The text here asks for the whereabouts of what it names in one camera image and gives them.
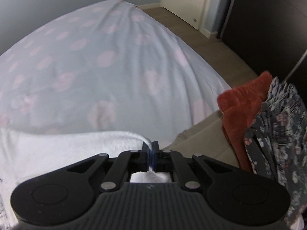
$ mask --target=bed sheet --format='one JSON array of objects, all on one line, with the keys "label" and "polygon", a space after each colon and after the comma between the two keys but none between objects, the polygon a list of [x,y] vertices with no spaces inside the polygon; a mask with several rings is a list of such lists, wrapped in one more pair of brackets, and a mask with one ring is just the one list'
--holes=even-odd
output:
[{"label": "bed sheet", "polygon": [[0,126],[132,131],[170,144],[230,89],[170,30],[124,0],[63,15],[0,56]]}]

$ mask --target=beige pants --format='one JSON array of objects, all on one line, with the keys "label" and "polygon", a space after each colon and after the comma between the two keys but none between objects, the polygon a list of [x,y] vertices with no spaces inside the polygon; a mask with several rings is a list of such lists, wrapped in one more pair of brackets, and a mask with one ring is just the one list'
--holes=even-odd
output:
[{"label": "beige pants", "polygon": [[239,167],[236,155],[222,131],[222,113],[216,111],[205,120],[180,133],[167,150],[175,150],[184,157],[201,153],[208,157]]}]

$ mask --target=black wardrobe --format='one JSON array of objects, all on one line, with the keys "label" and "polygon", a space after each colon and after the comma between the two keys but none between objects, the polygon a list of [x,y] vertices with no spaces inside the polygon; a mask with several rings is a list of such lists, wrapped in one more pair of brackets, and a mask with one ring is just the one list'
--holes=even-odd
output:
[{"label": "black wardrobe", "polygon": [[288,79],[307,104],[307,0],[231,0],[220,37],[257,74]]}]

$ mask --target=white baseboard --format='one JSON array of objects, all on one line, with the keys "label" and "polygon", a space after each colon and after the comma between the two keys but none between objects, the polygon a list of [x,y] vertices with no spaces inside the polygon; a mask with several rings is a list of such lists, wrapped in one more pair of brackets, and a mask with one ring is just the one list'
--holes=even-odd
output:
[{"label": "white baseboard", "polygon": [[217,36],[217,34],[218,34],[218,32],[209,32],[207,29],[205,29],[205,28],[201,28],[200,30],[199,30],[204,36],[206,36],[207,38],[209,38],[209,39],[211,39],[211,38],[213,38],[213,37],[216,37]]},{"label": "white baseboard", "polygon": [[161,7],[161,4],[159,2],[158,3],[149,3],[149,4],[138,5],[138,7],[141,10],[145,10],[145,9],[150,9],[150,8]]}]

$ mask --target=gray floral clothing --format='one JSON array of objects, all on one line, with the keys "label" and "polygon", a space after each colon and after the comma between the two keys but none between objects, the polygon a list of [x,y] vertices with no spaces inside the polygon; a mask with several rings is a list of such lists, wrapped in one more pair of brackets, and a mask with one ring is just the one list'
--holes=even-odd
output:
[{"label": "gray floral clothing", "polygon": [[291,225],[307,206],[306,108],[294,85],[274,78],[267,100],[245,134],[254,173],[274,179],[291,196]]}]

